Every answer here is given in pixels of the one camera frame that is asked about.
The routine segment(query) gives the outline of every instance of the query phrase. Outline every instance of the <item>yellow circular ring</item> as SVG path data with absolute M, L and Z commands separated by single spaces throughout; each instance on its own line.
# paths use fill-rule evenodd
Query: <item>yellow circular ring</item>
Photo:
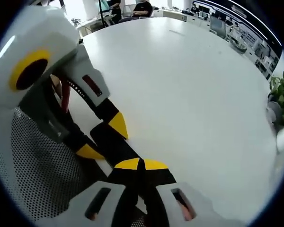
M 47 61 L 49 61 L 50 56 L 50 53 L 46 50 L 39 50 L 26 55 L 25 58 L 19 61 L 18 64 L 14 67 L 14 70 L 9 79 L 10 89 L 12 89 L 12 91 L 19 91 L 17 89 L 17 81 L 25 68 L 39 59 L 46 59 Z

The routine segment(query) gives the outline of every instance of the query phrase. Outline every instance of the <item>tabletop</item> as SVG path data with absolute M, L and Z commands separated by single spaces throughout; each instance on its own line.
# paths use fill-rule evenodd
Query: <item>tabletop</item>
M 262 210 L 276 143 L 266 118 L 269 84 L 248 59 L 218 36 L 165 17 L 110 26 L 84 44 L 141 157 L 166 163 L 226 218 L 249 221 Z M 70 111 L 87 135 L 100 122 L 74 91 Z

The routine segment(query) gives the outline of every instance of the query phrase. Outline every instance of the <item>round table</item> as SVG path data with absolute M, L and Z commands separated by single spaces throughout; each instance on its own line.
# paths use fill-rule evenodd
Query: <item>round table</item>
M 269 84 L 246 57 L 202 28 L 159 17 L 110 26 L 84 44 L 141 157 L 167 164 L 226 218 L 250 221 L 262 210 L 276 143 Z M 100 122 L 74 91 L 70 110 L 87 135 Z

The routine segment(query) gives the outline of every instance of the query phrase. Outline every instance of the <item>white table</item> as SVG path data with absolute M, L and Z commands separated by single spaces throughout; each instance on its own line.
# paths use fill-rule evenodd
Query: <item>white table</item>
M 248 221 L 262 209 L 276 143 L 268 82 L 247 58 L 202 28 L 162 17 L 110 26 L 84 43 L 140 156 L 166 163 L 226 218 Z M 74 92 L 70 110 L 87 135 L 100 122 Z

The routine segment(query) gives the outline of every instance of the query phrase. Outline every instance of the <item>potted plant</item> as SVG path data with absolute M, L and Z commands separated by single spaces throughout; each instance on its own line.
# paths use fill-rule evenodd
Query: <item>potted plant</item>
M 81 20 L 78 18 L 72 18 L 71 22 L 74 24 L 75 27 L 79 26 L 81 23 Z
M 268 107 L 275 113 L 275 121 L 284 126 L 284 72 L 282 77 L 271 77 L 270 94 L 268 96 Z

